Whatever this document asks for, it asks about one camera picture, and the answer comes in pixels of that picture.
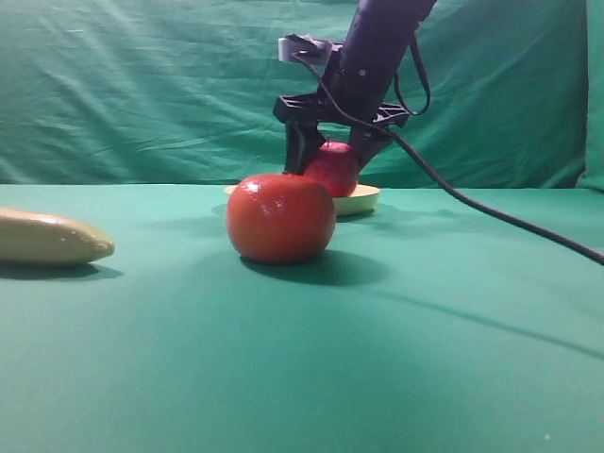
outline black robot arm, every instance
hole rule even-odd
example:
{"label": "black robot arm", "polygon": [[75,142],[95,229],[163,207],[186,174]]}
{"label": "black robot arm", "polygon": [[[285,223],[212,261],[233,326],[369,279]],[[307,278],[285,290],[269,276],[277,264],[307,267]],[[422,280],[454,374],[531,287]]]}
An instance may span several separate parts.
{"label": "black robot arm", "polygon": [[[348,115],[379,128],[403,126],[409,112],[384,102],[415,31],[436,0],[360,0],[344,43],[289,35],[279,40],[279,58],[325,65],[322,80]],[[348,144],[360,168],[392,139],[375,129],[350,124],[333,108],[325,91],[283,95],[273,113],[286,127],[285,172],[301,174],[326,140],[320,123],[349,126]]]}

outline green tablecloth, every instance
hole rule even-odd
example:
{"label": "green tablecloth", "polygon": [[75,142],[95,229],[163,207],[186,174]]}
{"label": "green tablecloth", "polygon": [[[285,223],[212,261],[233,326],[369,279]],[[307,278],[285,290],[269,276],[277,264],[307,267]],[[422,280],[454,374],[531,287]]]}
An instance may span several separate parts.
{"label": "green tablecloth", "polygon": [[[2,269],[2,453],[601,453],[604,270],[436,190],[245,265],[221,187],[2,186],[116,254]],[[604,250],[604,196],[468,191]]]}

